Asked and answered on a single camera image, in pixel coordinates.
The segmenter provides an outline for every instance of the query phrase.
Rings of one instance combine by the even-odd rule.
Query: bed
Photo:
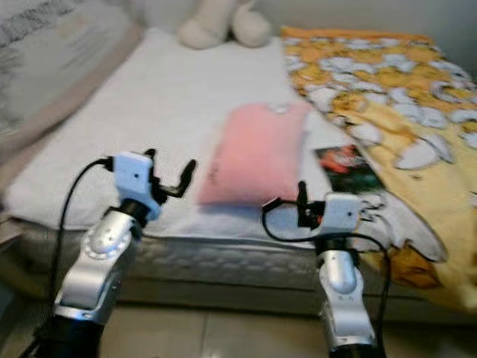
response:
[[[51,135],[5,196],[4,205],[14,217],[9,224],[22,232],[12,255],[21,257],[20,265],[28,272],[23,284],[45,280],[60,206],[78,170],[96,157],[152,147],[158,149],[157,174],[165,183],[174,182],[191,158],[198,160],[199,169],[187,196],[170,200],[160,220],[146,228],[122,298],[316,313],[321,296],[310,246],[270,241],[258,208],[203,208],[195,203],[220,128],[232,109],[250,102],[300,100],[284,68],[279,39],[254,50],[227,43],[198,52],[164,31],[148,29],[135,52]],[[319,135],[324,131],[327,136]],[[309,183],[311,197],[322,199],[330,186],[323,172],[310,165],[312,149],[353,140],[318,111],[308,119],[306,132],[300,178]],[[84,230],[116,200],[110,173],[94,171],[84,178],[67,220],[63,270],[75,258]],[[285,215],[292,223],[292,214]],[[363,269],[373,312],[381,278],[367,266]],[[472,321],[433,307],[399,286],[391,289],[391,301],[389,316],[398,320],[426,316],[427,321]]]

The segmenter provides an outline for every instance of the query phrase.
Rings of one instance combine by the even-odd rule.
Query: book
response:
[[[314,153],[333,191],[359,194],[385,189],[355,145],[315,149]]]

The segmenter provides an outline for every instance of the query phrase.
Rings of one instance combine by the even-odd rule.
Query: mattress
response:
[[[56,231],[24,221],[16,221],[16,225],[24,233],[16,250],[25,259],[29,272],[36,275],[34,277],[44,277],[51,265]],[[77,257],[82,235],[82,230],[65,232],[60,267],[63,273]],[[382,277],[364,263],[360,270],[365,280],[364,293],[378,296]],[[308,248],[274,242],[251,245],[230,239],[145,236],[126,281],[132,284],[194,283],[316,292],[319,287],[317,278],[315,253]],[[421,299],[416,292],[395,285],[391,286],[390,295]],[[142,293],[136,292],[132,299],[141,301]]]
[[[199,166],[186,197],[170,199],[159,220],[145,228],[146,235],[262,245],[268,237],[258,207],[203,207],[196,204],[196,196],[231,110],[251,102],[299,100],[287,84],[278,39],[259,49],[226,43],[195,51],[170,34],[150,29],[90,103],[56,132],[8,188],[5,206],[16,218],[57,228],[65,195],[87,163],[124,150],[157,148],[156,175],[163,183],[176,183],[191,158]],[[314,118],[305,128],[300,179],[308,182],[310,198],[322,199],[330,187],[312,148],[350,140],[318,112],[310,116]],[[66,228],[87,229],[112,204],[117,204],[112,175],[91,171],[75,192]],[[294,215],[293,210],[282,210],[276,216],[285,236],[299,234]]]

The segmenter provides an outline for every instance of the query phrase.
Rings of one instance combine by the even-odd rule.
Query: pink cloth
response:
[[[305,102],[234,110],[199,195],[200,204],[261,205],[297,196]]]

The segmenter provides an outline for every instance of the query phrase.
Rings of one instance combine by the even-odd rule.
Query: white bed sheet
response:
[[[252,102],[299,100],[286,78],[279,39],[258,49],[231,42],[195,51],[170,34],[149,29],[130,58],[18,176],[7,191],[6,208],[17,218],[56,228],[65,195],[87,163],[120,151],[157,148],[156,174],[163,183],[176,183],[191,158],[199,166],[186,197],[170,199],[160,220],[145,229],[147,235],[267,239],[259,208],[201,207],[196,196],[231,110]],[[311,149],[350,140],[320,114],[312,115],[300,178],[309,184],[309,196],[321,199],[330,188]],[[66,228],[88,228],[112,204],[117,199],[111,173],[90,172],[75,192]],[[281,216],[284,234],[296,234],[294,214],[283,210]]]

